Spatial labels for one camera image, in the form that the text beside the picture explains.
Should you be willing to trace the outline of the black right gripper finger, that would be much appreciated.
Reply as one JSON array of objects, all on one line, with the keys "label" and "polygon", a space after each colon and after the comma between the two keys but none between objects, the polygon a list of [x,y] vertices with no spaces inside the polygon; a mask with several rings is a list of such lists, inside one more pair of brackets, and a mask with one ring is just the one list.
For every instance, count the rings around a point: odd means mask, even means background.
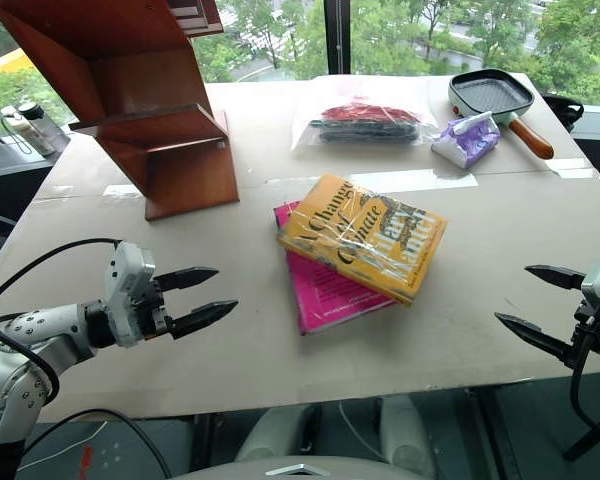
[{"label": "black right gripper finger", "polygon": [[516,316],[500,312],[495,312],[494,316],[524,342],[557,358],[570,369],[576,367],[579,353],[572,345],[545,334],[537,325]]},{"label": "black right gripper finger", "polygon": [[583,273],[560,266],[536,264],[525,266],[524,270],[544,282],[565,290],[580,290],[585,279]]}]

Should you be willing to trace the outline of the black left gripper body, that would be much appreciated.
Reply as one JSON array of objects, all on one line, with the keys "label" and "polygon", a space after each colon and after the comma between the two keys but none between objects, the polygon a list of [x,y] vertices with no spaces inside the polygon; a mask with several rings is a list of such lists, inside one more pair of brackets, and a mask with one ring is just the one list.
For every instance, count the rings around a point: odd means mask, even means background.
[{"label": "black left gripper body", "polygon": [[163,291],[155,280],[148,283],[138,299],[138,325],[144,340],[171,331],[172,318],[167,314]]}]

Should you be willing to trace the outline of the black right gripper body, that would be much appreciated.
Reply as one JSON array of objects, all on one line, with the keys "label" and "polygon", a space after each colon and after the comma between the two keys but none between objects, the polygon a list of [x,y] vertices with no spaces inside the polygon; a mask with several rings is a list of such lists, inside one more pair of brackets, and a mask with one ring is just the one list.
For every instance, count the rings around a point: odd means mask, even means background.
[{"label": "black right gripper body", "polygon": [[600,300],[583,299],[577,307],[572,367],[576,368],[589,352],[600,354]]}]

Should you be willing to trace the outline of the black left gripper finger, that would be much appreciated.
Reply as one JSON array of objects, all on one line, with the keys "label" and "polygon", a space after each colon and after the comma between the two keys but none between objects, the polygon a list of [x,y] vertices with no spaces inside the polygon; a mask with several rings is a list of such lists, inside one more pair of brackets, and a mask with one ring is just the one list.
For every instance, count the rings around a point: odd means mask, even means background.
[{"label": "black left gripper finger", "polygon": [[223,300],[200,306],[187,315],[172,319],[170,334],[173,339],[179,339],[202,330],[224,318],[238,304],[237,300]]},{"label": "black left gripper finger", "polygon": [[163,292],[167,292],[199,285],[218,273],[215,268],[195,266],[155,276],[154,281]]}]

